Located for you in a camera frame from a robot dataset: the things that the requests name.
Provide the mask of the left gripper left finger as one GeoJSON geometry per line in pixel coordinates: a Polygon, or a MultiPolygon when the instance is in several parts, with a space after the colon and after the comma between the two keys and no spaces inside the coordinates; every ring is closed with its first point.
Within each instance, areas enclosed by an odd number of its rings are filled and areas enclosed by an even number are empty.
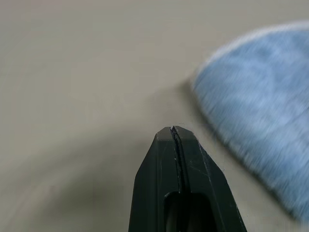
{"type": "Polygon", "coordinates": [[[169,207],[166,198],[179,192],[175,141],[164,127],[154,140],[134,180],[128,230],[164,232],[169,207]]]}

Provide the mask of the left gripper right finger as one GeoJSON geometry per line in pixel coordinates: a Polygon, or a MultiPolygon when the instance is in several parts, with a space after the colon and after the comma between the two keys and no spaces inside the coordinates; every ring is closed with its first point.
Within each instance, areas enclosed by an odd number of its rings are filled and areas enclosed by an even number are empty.
{"type": "Polygon", "coordinates": [[[245,232],[247,229],[221,169],[191,131],[175,126],[173,132],[189,191],[187,231],[245,232]]]}

